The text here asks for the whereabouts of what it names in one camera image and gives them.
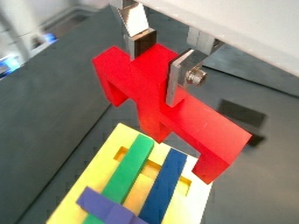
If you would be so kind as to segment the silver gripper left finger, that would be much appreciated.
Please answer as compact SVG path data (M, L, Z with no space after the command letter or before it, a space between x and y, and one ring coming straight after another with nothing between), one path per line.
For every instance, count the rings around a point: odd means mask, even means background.
M150 27L146 7L137 0L110 0L123 26L126 49L134 60L157 44L157 30Z

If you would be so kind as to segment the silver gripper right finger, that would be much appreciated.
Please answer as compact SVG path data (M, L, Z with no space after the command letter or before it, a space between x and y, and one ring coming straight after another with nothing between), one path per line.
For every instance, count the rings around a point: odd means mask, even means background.
M171 107L182 100L179 88L187 88L189 84L199 87L206 81L207 73L202 70L203 61L222 47L223 42L206 32L190 27L187 44L191 48L170 62L166 103Z

